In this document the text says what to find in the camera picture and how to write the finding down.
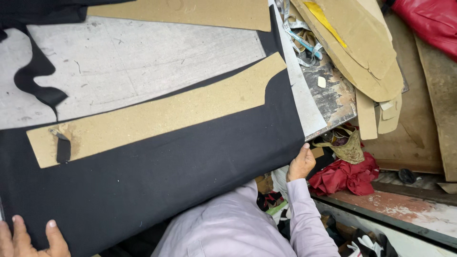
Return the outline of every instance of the light purple shirt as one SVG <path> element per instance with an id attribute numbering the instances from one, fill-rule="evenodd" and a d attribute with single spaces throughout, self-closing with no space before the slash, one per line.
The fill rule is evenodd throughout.
<path id="1" fill-rule="evenodd" d="M 290 243 L 257 206 L 253 180 L 176 217 L 152 257 L 340 257 L 306 180 L 286 186 L 292 208 Z"/>

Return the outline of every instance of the stacked cardboard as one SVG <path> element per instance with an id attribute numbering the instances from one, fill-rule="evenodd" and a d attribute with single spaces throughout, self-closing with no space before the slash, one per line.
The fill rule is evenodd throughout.
<path id="1" fill-rule="evenodd" d="M 397 127 L 403 77 L 375 0 L 292 0 L 335 66 L 357 88 L 362 139 Z M 374 107 L 374 102 L 381 104 Z"/>

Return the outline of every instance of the shirt sleeve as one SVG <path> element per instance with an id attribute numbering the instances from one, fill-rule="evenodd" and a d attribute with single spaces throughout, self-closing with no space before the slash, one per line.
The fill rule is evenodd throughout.
<path id="1" fill-rule="evenodd" d="M 290 243 L 298 257 L 340 257 L 338 247 L 325 231 L 320 213 L 309 195 L 304 178 L 286 183 L 290 219 Z"/>

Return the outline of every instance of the red leather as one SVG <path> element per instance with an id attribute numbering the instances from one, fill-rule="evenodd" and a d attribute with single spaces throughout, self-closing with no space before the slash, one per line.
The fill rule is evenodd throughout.
<path id="1" fill-rule="evenodd" d="M 396 0 L 391 8 L 418 37 L 457 62 L 457 0 Z"/>

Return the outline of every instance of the red fabric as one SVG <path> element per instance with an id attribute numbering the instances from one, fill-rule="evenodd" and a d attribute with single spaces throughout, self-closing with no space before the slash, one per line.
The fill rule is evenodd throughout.
<path id="1" fill-rule="evenodd" d="M 328 165 L 310 178 L 310 191 L 329 195 L 348 188 L 356 195 L 374 193 L 370 182 L 378 177 L 379 166 L 370 153 L 363 156 L 365 160 L 356 165 L 339 159 Z"/>
<path id="2" fill-rule="evenodd" d="M 457 62 L 456 0 L 396 0 L 391 8 L 422 40 Z"/>

